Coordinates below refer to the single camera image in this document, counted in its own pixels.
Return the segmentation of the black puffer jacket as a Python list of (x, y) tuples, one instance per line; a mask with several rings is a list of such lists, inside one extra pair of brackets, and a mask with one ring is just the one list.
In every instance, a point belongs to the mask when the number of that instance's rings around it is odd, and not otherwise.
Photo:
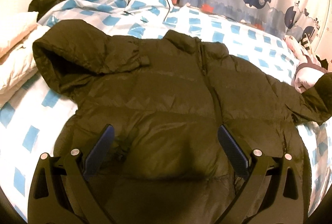
[(49, 88), (78, 107), (55, 156), (114, 127), (91, 187), (117, 223), (214, 223), (244, 183), (217, 140), (222, 124), (267, 155), (290, 154), (309, 209), (310, 159), (297, 126), (331, 117), (331, 74), (300, 93), (221, 43), (173, 30), (109, 36), (83, 20), (54, 25), (33, 55)]

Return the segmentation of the pink clothing pile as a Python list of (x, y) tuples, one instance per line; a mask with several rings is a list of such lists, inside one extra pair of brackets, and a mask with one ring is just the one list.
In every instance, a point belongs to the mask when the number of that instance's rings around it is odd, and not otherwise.
[(294, 36), (290, 35), (285, 35), (283, 40), (299, 61), (292, 79), (292, 85), (298, 92), (303, 93), (313, 87), (328, 70), (322, 67), (317, 56), (312, 51), (311, 42), (307, 34), (304, 34), (304, 37), (299, 42)]

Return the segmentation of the blue white checkered bedsheet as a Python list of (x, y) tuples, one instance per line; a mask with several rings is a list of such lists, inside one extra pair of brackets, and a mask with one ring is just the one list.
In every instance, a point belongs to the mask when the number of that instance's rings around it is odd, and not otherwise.
[[(63, 20), (83, 20), (109, 36), (162, 39), (173, 30), (204, 42), (221, 43), (230, 55), (293, 87), (298, 60), (280, 38), (224, 17), (175, 7), (170, 0), (65, 0), (37, 23), (52, 28)], [(20, 217), (28, 216), (30, 185), (40, 154), (55, 156), (55, 143), (77, 108), (72, 99), (49, 88), (38, 68), (1, 106), (1, 187)], [(331, 184), (329, 122), (331, 117), (322, 124), (297, 126), (310, 159), (308, 214), (315, 211)]]

